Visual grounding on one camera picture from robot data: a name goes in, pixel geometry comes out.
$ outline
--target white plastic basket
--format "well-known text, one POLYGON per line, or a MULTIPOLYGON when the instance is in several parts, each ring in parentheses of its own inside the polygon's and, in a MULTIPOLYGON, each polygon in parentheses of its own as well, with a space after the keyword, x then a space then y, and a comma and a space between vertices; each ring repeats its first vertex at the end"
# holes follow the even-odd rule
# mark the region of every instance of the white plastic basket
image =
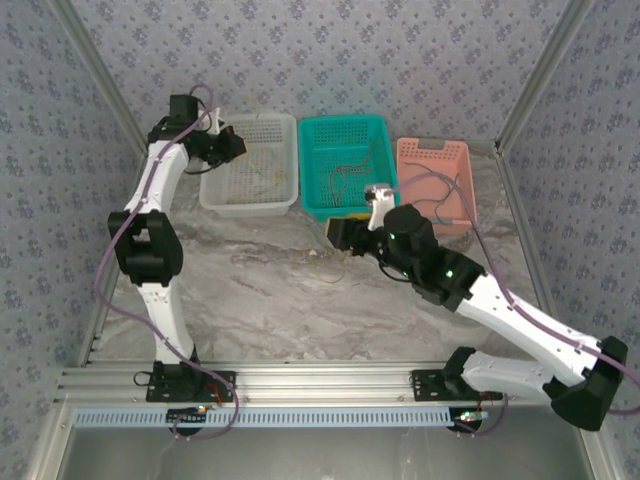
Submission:
POLYGON ((296 119, 260 113, 223 120, 244 139, 247 153, 202 175, 200 205, 223 217, 285 215, 298 198, 296 119))

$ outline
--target pink plastic basket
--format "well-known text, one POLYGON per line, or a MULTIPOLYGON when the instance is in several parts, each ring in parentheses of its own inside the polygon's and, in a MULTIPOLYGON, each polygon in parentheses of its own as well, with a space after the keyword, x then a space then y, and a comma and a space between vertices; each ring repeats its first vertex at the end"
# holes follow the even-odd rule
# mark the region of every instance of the pink plastic basket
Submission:
MULTIPOLYGON (((399 184, 429 170, 447 175, 462 188, 477 218, 471 159, 466 143, 400 138, 397 146, 399 184)), ((436 234, 461 235, 469 231, 471 222, 458 194, 453 191, 447 196, 448 192, 445 182, 429 178, 403 190, 402 204, 413 204, 422 216, 433 222, 436 234)))

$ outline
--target basket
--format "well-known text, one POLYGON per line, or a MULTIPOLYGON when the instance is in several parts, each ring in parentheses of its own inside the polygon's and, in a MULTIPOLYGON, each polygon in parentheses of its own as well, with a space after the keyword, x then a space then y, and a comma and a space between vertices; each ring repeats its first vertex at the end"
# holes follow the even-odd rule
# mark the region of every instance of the basket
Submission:
POLYGON ((298 198, 296 119, 260 113, 224 120, 247 153, 202 176, 200 204, 223 217, 285 215, 298 198))
MULTIPOLYGON (((457 180, 477 218, 476 200, 473 192, 471 159, 469 147, 464 142, 444 140, 421 140, 418 138, 400 138, 398 140, 398 180, 402 184, 424 172, 447 175, 457 180)), ((460 196, 438 178, 428 178, 417 182, 402 191, 403 204, 413 204, 422 214, 433 222, 436 234, 461 235, 471 228, 460 196)))
POLYGON ((365 187, 397 184, 389 134, 380 116, 305 118, 298 125, 298 141, 302 205, 319 222, 371 213, 365 187))

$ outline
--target wall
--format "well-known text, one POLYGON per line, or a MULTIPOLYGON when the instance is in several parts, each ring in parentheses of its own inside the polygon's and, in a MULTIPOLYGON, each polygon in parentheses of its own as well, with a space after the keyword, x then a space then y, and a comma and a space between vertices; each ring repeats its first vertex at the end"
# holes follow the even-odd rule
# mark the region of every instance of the wall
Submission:
POLYGON ((497 137, 566 0, 74 0, 143 131, 206 82, 229 112, 384 115, 497 137))
POLYGON ((44 0, 0 3, 0 478, 22 478, 134 158, 44 0))
MULTIPOLYGON (((616 335, 640 367, 640 5, 597 1, 510 152, 565 321, 616 335)), ((621 406, 636 406, 625 382, 621 406)), ((640 418, 616 420, 640 478, 640 418)))

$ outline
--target gray marble surface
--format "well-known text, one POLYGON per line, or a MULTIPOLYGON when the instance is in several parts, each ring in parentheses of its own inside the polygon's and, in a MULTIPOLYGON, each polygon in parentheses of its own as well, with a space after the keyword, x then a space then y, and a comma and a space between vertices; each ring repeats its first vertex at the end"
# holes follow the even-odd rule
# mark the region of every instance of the gray marble surface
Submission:
MULTIPOLYGON (((509 287, 535 302, 495 159, 473 155, 472 169, 481 231, 509 287)), ((387 279, 373 259, 334 251, 324 225, 299 202, 284 217, 225 219, 198 203, 198 178, 183 177, 170 218, 185 255, 183 311, 201 358, 445 360, 460 345, 524 356, 480 324, 387 279), (340 281, 326 283, 343 269, 340 281)), ((486 265, 471 233, 440 240, 486 265)), ((145 312, 122 275, 113 301, 145 312)), ((113 313, 94 348, 93 360, 154 357, 151 332, 113 313)))

